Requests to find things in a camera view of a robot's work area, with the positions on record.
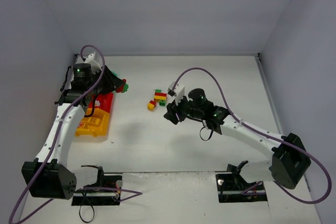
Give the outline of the red arch lego brick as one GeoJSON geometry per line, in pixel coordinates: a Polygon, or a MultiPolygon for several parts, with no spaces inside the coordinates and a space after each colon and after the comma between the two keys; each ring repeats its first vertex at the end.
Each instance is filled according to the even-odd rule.
{"type": "MultiPolygon", "coordinates": [[[[127,80],[126,79],[123,79],[122,80],[123,81],[123,85],[125,84],[125,83],[127,83],[127,80]]],[[[122,86],[120,86],[120,87],[118,87],[117,89],[116,89],[116,93],[121,93],[121,91],[122,91],[122,88],[123,88],[123,85],[122,86]]]]}

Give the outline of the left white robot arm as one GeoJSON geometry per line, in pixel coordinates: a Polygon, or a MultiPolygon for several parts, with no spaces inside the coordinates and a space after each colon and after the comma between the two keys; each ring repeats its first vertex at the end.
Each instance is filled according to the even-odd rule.
{"type": "Polygon", "coordinates": [[[73,65],[72,70],[70,88],[64,89],[56,102],[57,114],[43,147],[33,161],[22,166],[28,190],[35,198],[70,199],[102,177],[102,169],[96,166],[82,165],[70,171],[69,150],[80,121],[97,96],[115,91],[125,82],[99,63],[95,53],[73,65]]]}

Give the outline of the green rounded lego brick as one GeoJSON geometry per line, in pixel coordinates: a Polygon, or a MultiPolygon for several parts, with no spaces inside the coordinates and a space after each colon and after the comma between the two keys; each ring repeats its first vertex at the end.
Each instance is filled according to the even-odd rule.
{"type": "Polygon", "coordinates": [[[122,88],[121,93],[126,93],[126,92],[128,91],[128,88],[129,88],[129,85],[128,85],[127,83],[125,83],[125,84],[123,85],[123,88],[122,88]]]}

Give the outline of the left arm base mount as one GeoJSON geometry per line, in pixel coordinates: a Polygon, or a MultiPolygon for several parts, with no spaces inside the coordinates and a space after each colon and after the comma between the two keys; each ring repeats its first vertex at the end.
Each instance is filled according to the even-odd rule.
{"type": "Polygon", "coordinates": [[[122,184],[122,174],[106,174],[100,182],[88,186],[100,186],[104,189],[76,191],[72,197],[71,206],[119,206],[122,192],[107,190],[106,188],[122,188],[122,184]]]}

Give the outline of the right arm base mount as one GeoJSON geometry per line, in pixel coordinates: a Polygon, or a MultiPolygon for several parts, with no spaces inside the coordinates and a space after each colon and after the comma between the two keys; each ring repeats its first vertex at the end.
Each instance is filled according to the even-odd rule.
{"type": "Polygon", "coordinates": [[[263,182],[247,183],[240,175],[219,173],[215,175],[219,203],[267,202],[263,182]]]}

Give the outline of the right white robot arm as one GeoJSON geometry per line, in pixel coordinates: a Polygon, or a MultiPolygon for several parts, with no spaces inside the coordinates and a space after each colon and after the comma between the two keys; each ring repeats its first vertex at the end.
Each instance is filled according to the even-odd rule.
{"type": "Polygon", "coordinates": [[[259,162],[244,160],[238,165],[227,166],[239,184],[275,181],[286,189],[295,189],[311,160],[302,153],[304,145],[299,136],[270,133],[251,126],[244,126],[242,120],[235,119],[229,111],[209,101],[203,89],[197,88],[184,94],[184,86],[172,83],[168,94],[173,101],[166,108],[164,118],[173,124],[185,119],[198,121],[206,129],[219,135],[238,140],[262,153],[266,159],[259,162]]]}

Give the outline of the multicolor lego block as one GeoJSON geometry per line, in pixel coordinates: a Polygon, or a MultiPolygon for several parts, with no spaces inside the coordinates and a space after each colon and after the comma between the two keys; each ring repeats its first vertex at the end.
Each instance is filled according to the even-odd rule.
{"type": "Polygon", "coordinates": [[[167,94],[162,92],[161,89],[155,89],[154,91],[154,101],[159,104],[159,106],[166,106],[167,94]]]}

